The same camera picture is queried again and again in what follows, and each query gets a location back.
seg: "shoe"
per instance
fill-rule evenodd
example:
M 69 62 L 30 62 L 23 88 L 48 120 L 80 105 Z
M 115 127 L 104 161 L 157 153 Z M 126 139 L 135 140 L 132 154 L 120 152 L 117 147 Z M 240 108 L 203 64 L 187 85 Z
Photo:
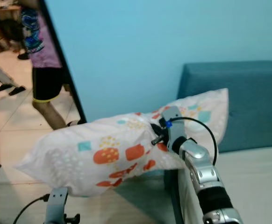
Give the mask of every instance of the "shoe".
M 13 96 L 13 95 L 18 94 L 18 93 L 20 93 L 20 92 L 23 92 L 23 91 L 25 91 L 25 90 L 26 90 L 26 88 L 25 88 L 24 86 L 16 87 L 16 88 L 14 88 L 14 90 L 12 90 L 12 91 L 9 93 L 9 96 Z
M 82 120 L 74 120 L 67 124 L 68 127 L 83 124 Z
M 29 60 L 29 54 L 27 52 L 18 55 L 19 60 Z
M 2 84 L 2 85 L 0 86 L 0 92 L 3 91 L 3 90 L 7 90 L 7 89 L 9 89 L 9 88 L 11 88 L 11 87 L 13 87 L 13 86 L 10 85 L 10 84 Z

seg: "black cable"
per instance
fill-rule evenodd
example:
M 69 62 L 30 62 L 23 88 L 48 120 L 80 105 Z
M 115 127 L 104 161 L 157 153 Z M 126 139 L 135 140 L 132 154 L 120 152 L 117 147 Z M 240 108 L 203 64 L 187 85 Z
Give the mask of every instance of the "black cable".
M 33 201 L 30 202 L 29 204 L 27 204 L 27 205 L 20 211 L 20 213 L 17 215 L 17 217 L 15 218 L 13 224 L 16 224 L 16 222 L 18 221 L 18 219 L 19 219 L 19 217 L 21 216 L 21 214 L 22 214 L 22 213 L 23 213 L 30 205 L 32 205 L 33 203 L 35 203 L 35 202 L 37 202 L 37 201 L 41 201 L 41 200 L 43 200 L 44 202 L 47 202 L 48 199 L 49 199 L 49 196 L 50 196 L 50 194 L 46 194 L 46 195 L 44 195 L 44 196 L 42 196 L 42 197 L 39 197 L 39 198 L 33 200 Z
M 212 133 L 212 131 L 209 129 L 208 126 L 206 126 L 204 123 L 202 123 L 201 121 L 199 120 L 196 120 L 194 118 L 188 118 L 188 117 L 178 117 L 178 118 L 171 118 L 170 121 L 173 122 L 175 120 L 191 120 L 191 121 L 195 121 L 199 124 L 201 124 L 202 126 L 205 127 L 205 129 L 207 129 L 207 131 L 210 133 L 211 137 L 212 137 L 212 140 L 213 140 L 213 144 L 214 144 L 214 150 L 215 150 L 215 153 L 214 153 L 214 160 L 213 160 L 213 166 L 216 164 L 216 160 L 217 160 L 217 144 L 216 144 L 216 139 Z

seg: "purple shirt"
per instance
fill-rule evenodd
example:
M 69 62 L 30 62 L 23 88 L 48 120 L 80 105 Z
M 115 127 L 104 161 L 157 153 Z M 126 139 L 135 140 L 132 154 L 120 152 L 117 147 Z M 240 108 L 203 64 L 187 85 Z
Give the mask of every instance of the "purple shirt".
M 25 44 L 34 68 L 62 68 L 54 43 L 42 15 L 31 9 L 22 10 Z

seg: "bedsheet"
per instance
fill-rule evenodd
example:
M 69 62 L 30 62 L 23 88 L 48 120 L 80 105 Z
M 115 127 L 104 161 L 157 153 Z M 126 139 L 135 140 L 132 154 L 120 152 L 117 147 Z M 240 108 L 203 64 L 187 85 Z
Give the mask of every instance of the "bedsheet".
M 246 224 L 272 223 L 272 147 L 221 154 L 216 167 L 233 206 Z M 186 224 L 203 224 L 189 178 L 179 172 L 179 192 Z

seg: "orange pattern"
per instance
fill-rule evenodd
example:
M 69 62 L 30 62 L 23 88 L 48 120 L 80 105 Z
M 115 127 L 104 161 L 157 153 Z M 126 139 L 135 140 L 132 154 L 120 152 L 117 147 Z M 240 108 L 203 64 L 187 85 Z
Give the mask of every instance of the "orange pattern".
M 119 179 L 118 181 L 116 181 L 116 182 L 113 184 L 113 186 L 114 186 L 114 187 L 117 187 L 117 186 L 120 185 L 121 183 L 122 183 L 122 178 Z
M 143 170 L 147 171 L 147 170 L 151 169 L 155 165 L 156 165 L 156 161 L 149 160 L 149 162 L 143 167 Z
M 164 152 L 167 152 L 167 146 L 164 143 L 158 143 L 158 148 Z
M 127 173 L 129 174 L 135 167 L 137 166 L 137 163 L 135 163 L 133 166 L 127 169 Z
M 144 147 L 140 144 L 128 148 L 126 150 L 126 157 L 128 161 L 139 159 L 141 156 L 144 155 Z
M 152 118 L 153 118 L 153 119 L 157 119 L 159 116 L 160 116 L 160 114 L 159 114 L 159 113 L 157 113 L 157 114 L 156 114 L 156 115 L 154 115 Z
M 98 187 L 111 187 L 112 186 L 110 181 L 102 181 L 100 183 L 97 183 L 96 185 Z
M 97 151 L 93 156 L 93 161 L 96 164 L 112 163 L 119 159 L 117 148 L 104 148 Z
M 115 173 L 112 173 L 109 175 L 110 178 L 119 178 L 119 177 L 123 177 L 126 173 L 130 173 L 135 167 L 137 166 L 137 163 L 135 163 L 133 166 L 129 167 L 126 170 L 122 170 L 122 171 L 118 171 Z

